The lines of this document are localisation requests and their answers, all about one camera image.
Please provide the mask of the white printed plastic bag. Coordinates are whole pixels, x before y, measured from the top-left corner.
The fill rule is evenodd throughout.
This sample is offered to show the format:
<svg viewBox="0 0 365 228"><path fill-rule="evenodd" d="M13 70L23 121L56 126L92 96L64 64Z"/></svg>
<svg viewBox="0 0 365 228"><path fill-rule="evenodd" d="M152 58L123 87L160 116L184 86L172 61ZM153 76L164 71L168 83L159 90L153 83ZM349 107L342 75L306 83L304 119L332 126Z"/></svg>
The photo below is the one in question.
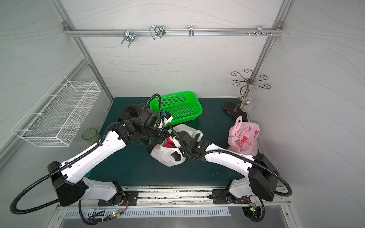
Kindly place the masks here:
<svg viewBox="0 0 365 228"><path fill-rule="evenodd" d="M196 136L198 133L202 133L202 131L191 128L186 124L176 125L173 127L173 129L175 130L176 133L179 133L181 131L186 131L191 136ZM165 148L162 147L162 144L157 144L152 149L150 155L163 165L167 167L172 167L184 163L186 158L183 156L182 146L178 143L175 134L173 134L173 136L169 136L169 138L174 141L177 148Z"/></svg>

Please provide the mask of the black plastic bag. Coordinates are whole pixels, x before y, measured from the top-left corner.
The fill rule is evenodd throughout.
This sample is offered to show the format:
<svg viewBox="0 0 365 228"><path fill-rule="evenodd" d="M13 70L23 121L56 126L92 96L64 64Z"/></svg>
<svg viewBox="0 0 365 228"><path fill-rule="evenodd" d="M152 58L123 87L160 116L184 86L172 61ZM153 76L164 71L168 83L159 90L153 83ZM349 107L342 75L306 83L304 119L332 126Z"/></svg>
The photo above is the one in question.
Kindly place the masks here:
<svg viewBox="0 0 365 228"><path fill-rule="evenodd" d="M129 119L138 117L144 106L145 106L145 103L131 104L122 112L122 115L118 118L118 121L121 122L124 120L129 120Z"/></svg>

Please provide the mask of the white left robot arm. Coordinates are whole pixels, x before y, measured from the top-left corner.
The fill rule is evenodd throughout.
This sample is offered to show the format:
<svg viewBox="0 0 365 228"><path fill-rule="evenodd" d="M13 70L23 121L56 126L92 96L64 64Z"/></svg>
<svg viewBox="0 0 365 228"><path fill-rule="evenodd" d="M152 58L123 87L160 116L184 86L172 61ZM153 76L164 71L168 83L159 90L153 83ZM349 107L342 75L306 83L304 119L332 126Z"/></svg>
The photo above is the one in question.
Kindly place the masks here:
<svg viewBox="0 0 365 228"><path fill-rule="evenodd" d="M35 181L15 197L10 205L11 213L27 214L56 203L67 207L79 200L102 200L109 205L120 205L126 200L126 196L116 181L95 181L86 178L85 175L132 142L144 139L162 143L169 137L164 128L172 119L168 112L157 113L149 108L124 111L122 120L110 124L95 144L62 163L52 162L48 166L48 175ZM47 179L51 179L58 198L34 208L18 209L17 204L21 198Z"/></svg>

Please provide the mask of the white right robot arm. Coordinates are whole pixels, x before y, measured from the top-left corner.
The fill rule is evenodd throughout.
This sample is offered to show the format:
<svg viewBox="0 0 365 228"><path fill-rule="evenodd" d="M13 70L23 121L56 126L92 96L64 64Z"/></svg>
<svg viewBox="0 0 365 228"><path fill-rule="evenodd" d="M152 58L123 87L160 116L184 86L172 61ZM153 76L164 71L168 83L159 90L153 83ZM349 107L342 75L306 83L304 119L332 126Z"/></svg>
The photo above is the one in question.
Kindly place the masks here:
<svg viewBox="0 0 365 228"><path fill-rule="evenodd" d="M244 176L230 181L226 187L227 198L255 195L262 200L273 201L275 195L289 197L293 194L291 186L264 154L238 154L210 141L199 140L199 136L192 137L186 131L175 134L184 156L193 161L215 163Z"/></svg>

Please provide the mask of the pink plastic bag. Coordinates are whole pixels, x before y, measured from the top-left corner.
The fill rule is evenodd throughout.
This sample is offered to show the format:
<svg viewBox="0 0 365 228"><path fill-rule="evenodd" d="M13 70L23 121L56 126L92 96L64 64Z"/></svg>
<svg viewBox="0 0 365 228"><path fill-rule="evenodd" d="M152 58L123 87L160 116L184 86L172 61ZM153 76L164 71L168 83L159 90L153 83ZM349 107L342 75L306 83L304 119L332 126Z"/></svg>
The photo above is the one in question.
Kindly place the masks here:
<svg viewBox="0 0 365 228"><path fill-rule="evenodd" d="M243 154L256 156L258 153L257 137L260 128L256 123L244 122L242 116L236 119L235 125L229 130L228 150Z"/></svg>

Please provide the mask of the green plastic basket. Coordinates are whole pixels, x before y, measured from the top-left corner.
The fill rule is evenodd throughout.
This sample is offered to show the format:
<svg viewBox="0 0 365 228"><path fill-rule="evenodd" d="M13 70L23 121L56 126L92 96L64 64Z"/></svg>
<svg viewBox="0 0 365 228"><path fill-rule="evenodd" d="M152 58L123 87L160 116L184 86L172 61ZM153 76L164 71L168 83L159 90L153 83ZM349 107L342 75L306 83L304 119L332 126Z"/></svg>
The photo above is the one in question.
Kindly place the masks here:
<svg viewBox="0 0 365 228"><path fill-rule="evenodd" d="M162 111L171 114L171 125L177 125L197 119L203 108L193 92L181 92L161 98Z"/></svg>

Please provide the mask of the green translucent cup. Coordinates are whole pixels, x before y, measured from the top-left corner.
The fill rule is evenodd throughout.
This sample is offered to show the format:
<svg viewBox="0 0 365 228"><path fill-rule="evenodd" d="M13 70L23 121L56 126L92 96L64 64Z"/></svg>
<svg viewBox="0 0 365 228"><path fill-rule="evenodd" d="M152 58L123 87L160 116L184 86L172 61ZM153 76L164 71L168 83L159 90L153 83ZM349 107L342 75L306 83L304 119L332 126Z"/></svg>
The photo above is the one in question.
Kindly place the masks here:
<svg viewBox="0 0 365 228"><path fill-rule="evenodd" d="M91 145L97 143L101 138L102 136L95 128L89 128L82 134L82 139Z"/></svg>

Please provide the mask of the bronze curled hook stand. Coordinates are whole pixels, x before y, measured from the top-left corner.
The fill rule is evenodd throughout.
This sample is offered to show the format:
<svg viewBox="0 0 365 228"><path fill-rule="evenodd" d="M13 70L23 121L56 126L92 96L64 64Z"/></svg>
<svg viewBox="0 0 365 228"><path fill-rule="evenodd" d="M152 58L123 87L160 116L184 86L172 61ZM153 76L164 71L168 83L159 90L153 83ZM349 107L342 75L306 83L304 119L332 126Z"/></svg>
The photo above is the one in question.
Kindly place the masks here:
<svg viewBox="0 0 365 228"><path fill-rule="evenodd" d="M233 119L237 119L239 116L242 116L244 122L249 121L248 112L243 112L240 109L241 102L244 98L251 97L252 94L256 93L259 88L261 89L271 89L270 84L265 83L264 81L268 80L266 75L259 75L256 80L253 80L251 77L244 77L240 72L233 71L231 72L233 77L238 77L238 79L234 79L231 81L233 86L239 86L239 94L238 97L239 103L234 102L226 102L223 105L223 110Z"/></svg>

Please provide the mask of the clear glass on stand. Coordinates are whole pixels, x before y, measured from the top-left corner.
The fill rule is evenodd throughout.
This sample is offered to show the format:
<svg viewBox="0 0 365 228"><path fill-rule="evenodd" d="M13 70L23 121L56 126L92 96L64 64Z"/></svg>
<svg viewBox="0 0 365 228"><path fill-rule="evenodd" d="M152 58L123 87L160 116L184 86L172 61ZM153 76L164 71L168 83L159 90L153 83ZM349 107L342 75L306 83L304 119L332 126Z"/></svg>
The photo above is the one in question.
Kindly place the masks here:
<svg viewBox="0 0 365 228"><path fill-rule="evenodd" d="M253 107L253 98L247 97L244 98L241 102L240 109L243 112L249 112Z"/></svg>

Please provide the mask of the metal clamp hook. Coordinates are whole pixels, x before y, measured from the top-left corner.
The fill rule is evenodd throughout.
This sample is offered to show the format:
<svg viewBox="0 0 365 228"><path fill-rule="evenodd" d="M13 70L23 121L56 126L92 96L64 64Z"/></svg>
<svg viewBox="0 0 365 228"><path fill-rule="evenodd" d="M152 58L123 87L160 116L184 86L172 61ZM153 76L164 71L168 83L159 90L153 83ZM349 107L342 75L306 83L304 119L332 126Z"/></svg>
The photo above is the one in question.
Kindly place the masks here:
<svg viewBox="0 0 365 228"><path fill-rule="evenodd" d="M156 40L157 37L161 38L166 34L165 28L163 25L154 25L149 28L149 32L153 38Z"/></svg>
<svg viewBox="0 0 365 228"><path fill-rule="evenodd" d="M131 44L134 42L134 40L135 40L135 35L131 31L127 30L124 32L124 37L121 44L128 43L127 47L129 48Z"/></svg>

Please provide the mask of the metal clamp hook middle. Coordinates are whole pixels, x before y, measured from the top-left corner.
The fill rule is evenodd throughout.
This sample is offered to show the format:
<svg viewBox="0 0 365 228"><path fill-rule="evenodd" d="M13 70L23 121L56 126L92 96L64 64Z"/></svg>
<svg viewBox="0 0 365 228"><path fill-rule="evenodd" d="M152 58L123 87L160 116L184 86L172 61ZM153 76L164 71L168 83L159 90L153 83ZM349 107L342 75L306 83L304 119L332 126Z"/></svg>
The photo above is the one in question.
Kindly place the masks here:
<svg viewBox="0 0 365 228"><path fill-rule="evenodd" d="M163 25L154 25L149 28L149 32L153 38L156 40L157 37L161 38L166 34L165 28Z"/></svg>

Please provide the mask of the small metal hook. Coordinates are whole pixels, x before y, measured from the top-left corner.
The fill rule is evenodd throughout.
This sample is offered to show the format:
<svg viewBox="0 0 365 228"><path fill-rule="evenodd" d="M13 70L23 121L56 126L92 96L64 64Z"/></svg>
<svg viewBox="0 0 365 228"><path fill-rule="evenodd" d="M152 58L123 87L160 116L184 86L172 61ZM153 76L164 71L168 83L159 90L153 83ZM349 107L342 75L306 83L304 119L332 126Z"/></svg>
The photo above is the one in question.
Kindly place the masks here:
<svg viewBox="0 0 365 228"><path fill-rule="evenodd" d="M188 26L188 33L189 33L189 37L193 37L194 36L194 28L192 25Z"/></svg>

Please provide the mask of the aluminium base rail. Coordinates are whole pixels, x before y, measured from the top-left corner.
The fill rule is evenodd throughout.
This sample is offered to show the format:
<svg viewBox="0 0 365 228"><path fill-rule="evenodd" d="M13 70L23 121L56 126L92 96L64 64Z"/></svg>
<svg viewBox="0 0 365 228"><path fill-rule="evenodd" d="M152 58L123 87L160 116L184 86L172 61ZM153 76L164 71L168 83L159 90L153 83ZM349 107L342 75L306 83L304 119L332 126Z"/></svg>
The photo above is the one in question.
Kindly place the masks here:
<svg viewBox="0 0 365 228"><path fill-rule="evenodd" d="M213 189L224 189L224 186L123 186L127 191L138 191L136 205L132 208L178 208L178 207L218 207L208 198ZM289 197L276 195L265 206L292 206ZM98 200L83 200L84 208L98 208Z"/></svg>

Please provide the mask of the aluminium crossbar rail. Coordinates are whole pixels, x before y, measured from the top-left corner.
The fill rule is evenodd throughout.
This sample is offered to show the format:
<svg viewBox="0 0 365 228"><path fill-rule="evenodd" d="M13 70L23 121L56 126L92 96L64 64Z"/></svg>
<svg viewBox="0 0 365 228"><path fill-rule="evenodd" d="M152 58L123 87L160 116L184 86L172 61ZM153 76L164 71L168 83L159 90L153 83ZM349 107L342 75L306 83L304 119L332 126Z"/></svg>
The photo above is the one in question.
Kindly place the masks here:
<svg viewBox="0 0 365 228"><path fill-rule="evenodd" d="M65 30L67 37L123 37L125 31L131 31L135 37L151 37L148 28L139 29L72 29ZM255 32L257 28L196 28L193 37L238 37L249 36L247 32ZM264 28L271 32L270 36L280 36L282 29ZM166 28L164 37L189 37L188 28Z"/></svg>

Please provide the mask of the metal bracket right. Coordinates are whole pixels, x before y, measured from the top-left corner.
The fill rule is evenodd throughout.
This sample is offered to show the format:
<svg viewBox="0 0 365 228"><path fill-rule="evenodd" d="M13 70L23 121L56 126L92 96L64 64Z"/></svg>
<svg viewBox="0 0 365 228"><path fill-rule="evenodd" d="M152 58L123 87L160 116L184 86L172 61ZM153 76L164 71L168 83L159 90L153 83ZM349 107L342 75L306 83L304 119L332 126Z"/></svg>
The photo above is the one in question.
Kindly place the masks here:
<svg viewBox="0 0 365 228"><path fill-rule="evenodd" d="M264 27L262 25L259 25L255 32L247 32L247 34L249 36L256 36L256 37L260 37L260 36L267 37L267 36L272 35L272 33L270 31L269 32L265 31Z"/></svg>

